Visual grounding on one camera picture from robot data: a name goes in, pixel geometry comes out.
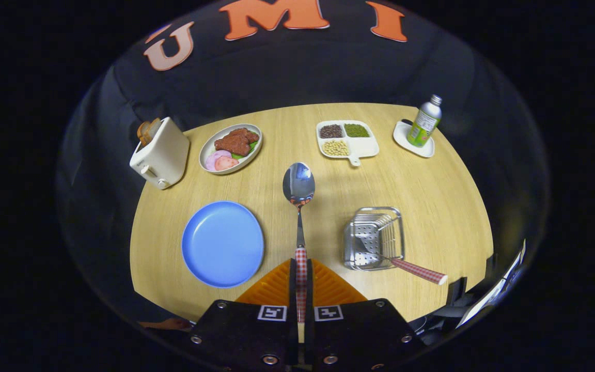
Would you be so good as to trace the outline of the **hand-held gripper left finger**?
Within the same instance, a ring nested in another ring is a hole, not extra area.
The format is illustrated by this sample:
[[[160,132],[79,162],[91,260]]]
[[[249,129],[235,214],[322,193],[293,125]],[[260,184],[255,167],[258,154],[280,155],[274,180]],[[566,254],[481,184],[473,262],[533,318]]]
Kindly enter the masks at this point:
[[[287,305],[213,301],[189,333],[189,353],[213,369],[286,369],[298,359],[296,262]]]

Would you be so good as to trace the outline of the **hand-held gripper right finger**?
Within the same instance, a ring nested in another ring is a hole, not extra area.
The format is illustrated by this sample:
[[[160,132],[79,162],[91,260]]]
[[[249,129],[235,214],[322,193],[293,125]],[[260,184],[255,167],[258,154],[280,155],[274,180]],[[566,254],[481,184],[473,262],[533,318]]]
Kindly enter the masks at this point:
[[[399,369],[425,344],[388,299],[314,306],[307,261],[306,362],[314,369]]]

